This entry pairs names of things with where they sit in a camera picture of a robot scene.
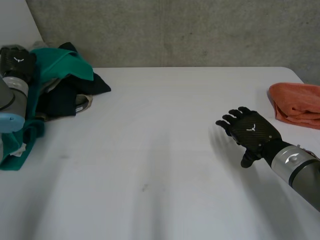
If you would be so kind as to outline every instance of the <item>black cloth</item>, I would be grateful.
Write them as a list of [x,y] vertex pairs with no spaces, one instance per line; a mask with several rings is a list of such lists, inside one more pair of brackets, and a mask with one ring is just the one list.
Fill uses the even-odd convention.
[[61,81],[53,90],[39,97],[36,113],[50,117],[76,115],[77,90],[67,82]]
[[[66,42],[59,48],[78,52],[71,42]],[[98,95],[110,91],[111,88],[96,73],[93,73],[93,81],[69,75],[53,90],[40,96],[36,113],[48,118],[75,116],[77,95]]]

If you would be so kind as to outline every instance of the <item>pile of clothes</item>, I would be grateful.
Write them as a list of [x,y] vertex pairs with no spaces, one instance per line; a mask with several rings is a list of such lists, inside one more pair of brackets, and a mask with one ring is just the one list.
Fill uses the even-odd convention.
[[75,116],[91,106],[93,95],[111,91],[70,42],[30,52],[36,56],[36,68],[29,85],[25,123],[20,131],[1,135],[1,170],[22,167],[36,139],[45,133],[44,122]]

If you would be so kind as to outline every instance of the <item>carbon fiber hand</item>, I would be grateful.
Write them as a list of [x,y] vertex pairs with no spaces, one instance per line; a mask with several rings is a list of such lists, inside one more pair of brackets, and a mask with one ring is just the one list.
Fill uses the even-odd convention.
[[216,121],[216,125],[225,129],[228,136],[246,148],[241,166],[248,168],[255,160],[262,158],[264,145],[271,140],[281,140],[278,130],[256,111],[241,106],[238,110],[230,110],[229,114]]

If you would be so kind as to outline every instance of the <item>logo on robotic hand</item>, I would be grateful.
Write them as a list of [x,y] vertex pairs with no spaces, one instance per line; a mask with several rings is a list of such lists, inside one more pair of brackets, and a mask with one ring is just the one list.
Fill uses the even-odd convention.
[[13,57],[14,60],[16,60],[18,63],[22,62],[24,59],[17,59],[16,57]]
[[251,128],[251,129],[247,129],[247,131],[256,131],[256,124],[253,124],[253,128]]

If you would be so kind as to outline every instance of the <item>light blue part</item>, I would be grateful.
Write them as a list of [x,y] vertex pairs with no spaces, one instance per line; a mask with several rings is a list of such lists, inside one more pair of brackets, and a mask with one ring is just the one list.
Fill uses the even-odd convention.
[[0,112],[0,133],[17,132],[24,127],[25,118],[13,113]]

